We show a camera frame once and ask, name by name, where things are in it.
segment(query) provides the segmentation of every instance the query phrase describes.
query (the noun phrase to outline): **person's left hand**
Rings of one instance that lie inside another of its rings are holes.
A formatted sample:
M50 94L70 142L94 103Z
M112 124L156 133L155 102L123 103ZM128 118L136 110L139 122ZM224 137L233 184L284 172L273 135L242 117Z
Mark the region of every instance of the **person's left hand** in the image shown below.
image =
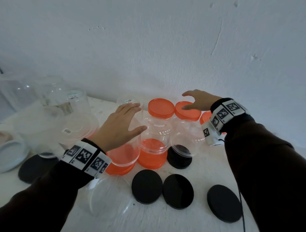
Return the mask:
M129 131L129 125L133 116L141 110L139 106L140 103L129 103L119 106L116 112L108 117L99 131L90 140L97 144L104 152L108 152L140 135L147 129L146 126L139 126Z

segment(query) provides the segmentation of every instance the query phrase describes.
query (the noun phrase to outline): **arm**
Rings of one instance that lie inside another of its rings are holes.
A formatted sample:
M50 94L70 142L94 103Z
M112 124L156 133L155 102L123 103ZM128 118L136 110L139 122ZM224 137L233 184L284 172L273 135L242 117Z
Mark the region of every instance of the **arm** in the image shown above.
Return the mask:
M228 100L200 90L183 95L195 97L190 109L214 111ZM303 228L306 160L249 115L236 116L221 131L227 132L228 162L260 231Z
M105 153L141 134L146 126L128 131L134 114L140 111L139 105L120 106L91 140L82 141ZM15 194L0 208L0 227L10 230L22 227L29 231L60 231L74 205L78 189L93 178L84 170L59 161L45 176Z

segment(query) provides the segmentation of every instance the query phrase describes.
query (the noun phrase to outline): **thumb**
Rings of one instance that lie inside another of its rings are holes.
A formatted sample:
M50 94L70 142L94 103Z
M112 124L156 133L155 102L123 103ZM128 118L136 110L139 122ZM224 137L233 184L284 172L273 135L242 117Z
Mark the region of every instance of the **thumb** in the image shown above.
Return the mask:
M134 130L130 131L130 137L131 139L140 135L142 132L144 132L147 129L146 126L139 126L137 128L135 128Z
M196 109L195 104L184 105L182 107L182 110L192 110L192 109Z

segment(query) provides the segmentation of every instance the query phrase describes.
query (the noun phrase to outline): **dark long sleeve shirt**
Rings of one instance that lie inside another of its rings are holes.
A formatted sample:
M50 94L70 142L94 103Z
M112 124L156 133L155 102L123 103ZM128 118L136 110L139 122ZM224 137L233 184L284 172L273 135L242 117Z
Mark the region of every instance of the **dark long sleeve shirt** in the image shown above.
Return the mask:
M211 110L226 100L215 102ZM304 231L306 160L290 143L274 136L249 115L235 117L222 131L227 132L225 150L230 167L259 230ZM78 189L92 179L59 161L49 173L0 208L0 228L60 231Z

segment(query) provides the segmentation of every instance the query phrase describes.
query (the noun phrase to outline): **person's right arm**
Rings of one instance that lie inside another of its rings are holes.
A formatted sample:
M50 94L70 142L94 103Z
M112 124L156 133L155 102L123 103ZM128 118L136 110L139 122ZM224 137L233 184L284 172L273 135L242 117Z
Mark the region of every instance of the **person's right arm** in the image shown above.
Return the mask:
M187 91L195 102L183 109L212 112L224 101L207 92ZM302 230L306 216L306 160L292 145L269 132L246 114L221 130L238 187L260 231Z

